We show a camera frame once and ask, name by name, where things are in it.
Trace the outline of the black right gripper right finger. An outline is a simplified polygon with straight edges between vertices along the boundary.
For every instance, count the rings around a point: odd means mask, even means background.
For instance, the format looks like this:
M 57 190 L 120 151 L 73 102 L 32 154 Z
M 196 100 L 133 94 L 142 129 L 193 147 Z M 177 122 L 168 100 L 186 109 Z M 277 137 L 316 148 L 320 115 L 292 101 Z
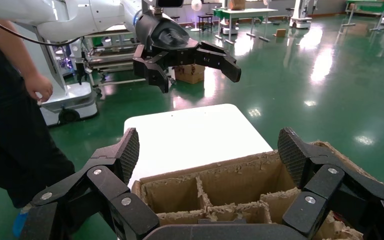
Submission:
M 282 223 L 311 239 L 330 212 L 365 240 L 384 240 L 384 184 L 346 166 L 328 148 L 306 143 L 290 127 L 280 130 L 278 154 L 300 194 Z

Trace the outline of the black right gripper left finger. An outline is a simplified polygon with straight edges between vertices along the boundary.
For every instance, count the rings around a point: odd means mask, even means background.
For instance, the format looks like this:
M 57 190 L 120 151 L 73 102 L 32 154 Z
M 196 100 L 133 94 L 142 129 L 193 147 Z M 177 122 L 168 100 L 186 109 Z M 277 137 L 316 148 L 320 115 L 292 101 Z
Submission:
M 120 240 L 142 240 L 160 225 L 157 215 L 128 187 L 139 159 L 135 128 L 97 149 L 76 173 L 33 198 L 22 240 L 69 240 L 86 219 L 100 214 Z

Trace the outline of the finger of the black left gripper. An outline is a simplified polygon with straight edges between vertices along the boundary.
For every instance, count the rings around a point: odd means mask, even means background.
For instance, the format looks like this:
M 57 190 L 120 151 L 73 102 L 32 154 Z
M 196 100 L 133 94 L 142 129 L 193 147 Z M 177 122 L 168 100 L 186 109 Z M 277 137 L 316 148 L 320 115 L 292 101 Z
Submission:
M 201 41 L 195 50 L 195 64 L 220 70 L 233 83 L 240 81 L 242 69 L 230 52 L 207 41 Z
M 139 44 L 132 57 L 134 74 L 144 78 L 150 86 L 158 87 L 163 94 L 169 91 L 170 78 L 165 73 L 168 55 L 168 51 L 148 52 L 145 45 Z

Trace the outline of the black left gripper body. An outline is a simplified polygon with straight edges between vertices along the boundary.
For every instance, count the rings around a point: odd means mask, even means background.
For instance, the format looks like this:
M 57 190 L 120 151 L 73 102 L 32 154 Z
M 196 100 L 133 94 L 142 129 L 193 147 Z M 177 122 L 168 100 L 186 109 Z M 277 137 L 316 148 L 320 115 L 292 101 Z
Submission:
M 151 56 L 167 52 L 168 66 L 190 65 L 195 62 L 198 41 L 166 14 L 148 10 L 136 21 L 135 33 L 144 50 Z

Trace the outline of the bare person hand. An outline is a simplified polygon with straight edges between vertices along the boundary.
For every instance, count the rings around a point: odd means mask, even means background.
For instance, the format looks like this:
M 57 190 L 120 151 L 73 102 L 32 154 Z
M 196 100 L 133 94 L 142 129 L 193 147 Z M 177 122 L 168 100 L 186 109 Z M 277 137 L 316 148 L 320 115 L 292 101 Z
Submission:
M 47 102 L 53 94 L 51 81 L 38 71 L 27 73 L 23 76 L 28 94 L 38 102 Z

